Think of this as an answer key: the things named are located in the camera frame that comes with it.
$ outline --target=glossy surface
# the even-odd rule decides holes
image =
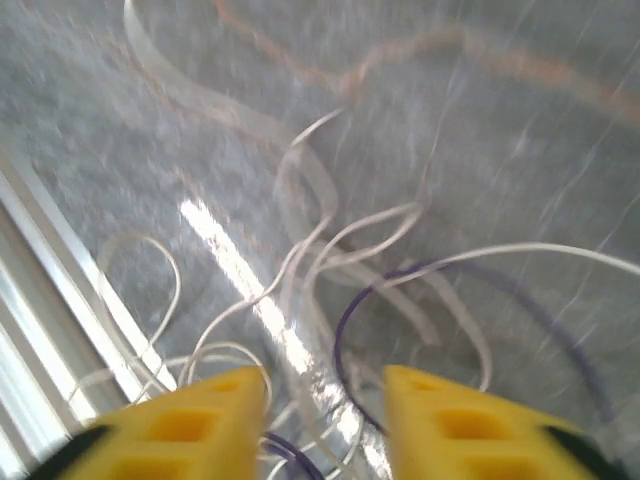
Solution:
[[[418,225],[370,262],[377,271],[407,257],[526,240],[640,261],[640,9],[632,0],[130,7],[139,31],[124,22],[118,1],[4,2],[0,126],[92,255],[130,232],[174,252],[183,296],[158,343],[162,357],[190,353],[213,317],[268,285],[306,231],[292,213],[314,224],[331,188],[339,210],[330,233],[415,198],[424,203]],[[313,199],[297,182],[274,194],[286,145],[339,106],[346,111],[310,139],[335,187],[322,183],[311,150],[303,155],[306,182],[327,198]],[[341,247],[377,242],[393,228],[375,227]],[[521,281],[573,333],[623,409],[640,385],[636,279],[556,254],[486,263]],[[109,278],[150,336],[170,301],[169,265],[133,244]],[[494,350],[490,390],[599,432],[576,372],[545,333],[489,287],[452,280]],[[376,370],[404,363],[475,385],[473,350],[423,288],[405,292],[437,323],[443,347],[424,346],[395,309],[374,300],[348,330],[348,348]],[[318,282],[330,325],[354,293]],[[328,409],[339,390],[315,324],[296,322],[314,359],[304,367],[282,354],[270,319],[259,310],[236,314],[213,338],[251,347],[272,368],[274,413],[288,399],[282,362],[322,373],[311,393]],[[381,411],[379,395],[363,396]],[[347,420],[351,438],[357,425]],[[298,431],[295,420],[283,430],[290,439]],[[330,440],[346,452],[340,435]],[[381,441],[368,432],[364,445],[385,477]]]

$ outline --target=purple cable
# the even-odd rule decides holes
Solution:
[[[470,261],[459,263],[422,261],[406,269],[388,272],[383,277],[386,280],[391,280],[394,278],[399,278],[405,275],[416,273],[420,270],[435,271],[450,267],[460,268],[466,273],[484,280],[487,283],[490,283],[503,293],[511,295],[516,300],[516,302],[520,304],[521,307],[527,310],[531,317],[560,344],[569,358],[573,361],[578,371],[581,373],[585,380],[587,389],[589,390],[591,398],[596,404],[596,408],[598,409],[598,413],[602,421],[606,424],[613,420],[615,416],[613,407],[611,406],[611,402],[607,397],[607,394],[605,393],[603,381],[600,379],[600,375],[596,371],[595,367],[591,365],[591,362],[585,355],[584,351],[578,346],[578,344],[576,344],[573,338],[571,338],[571,335],[569,335],[569,333],[565,329],[556,324],[551,315],[542,305],[538,304],[533,298],[531,298],[529,294],[527,294],[522,288],[520,288],[520,286],[507,275],[504,275],[503,273],[496,270],[480,267],[479,265],[476,265]],[[356,297],[351,301],[351,303],[345,310],[342,318],[340,319],[340,322],[338,323],[338,327],[336,328],[336,341],[333,348],[333,356],[338,378],[340,380],[340,383],[344,387],[349,399],[360,411],[365,421],[370,423],[380,433],[386,435],[386,432],[384,431],[384,428],[382,428],[382,425],[380,425],[380,423],[378,423],[376,419],[374,419],[371,414],[367,412],[364,406],[362,406],[360,402],[358,402],[358,400],[351,392],[347,374],[345,372],[344,366],[342,365],[342,357],[340,355],[340,351],[342,349],[342,338],[344,336],[344,330],[347,322],[349,321],[349,318],[351,318],[358,305],[373,292],[374,289],[372,286],[365,288],[360,293],[358,293],[358,295],[356,295]]]
[[[304,470],[304,468],[296,461],[296,457],[293,455],[293,453],[289,452],[289,450],[285,450],[279,444],[273,443],[271,441],[265,442],[265,443],[266,443],[264,447],[265,451],[278,455],[279,457],[282,457],[282,459],[286,461],[285,468],[288,471],[288,478],[295,477],[295,474],[298,471],[297,468],[302,468]]]
[[[307,457],[302,451],[298,450],[291,442],[288,442],[279,435],[271,432],[265,433],[264,437],[276,447],[274,451],[278,455],[288,460],[288,456],[286,454],[283,455],[283,453],[290,453],[311,480],[324,480],[324,476],[322,475],[322,472],[318,470],[318,467],[316,467],[313,462],[309,460],[309,457]]]

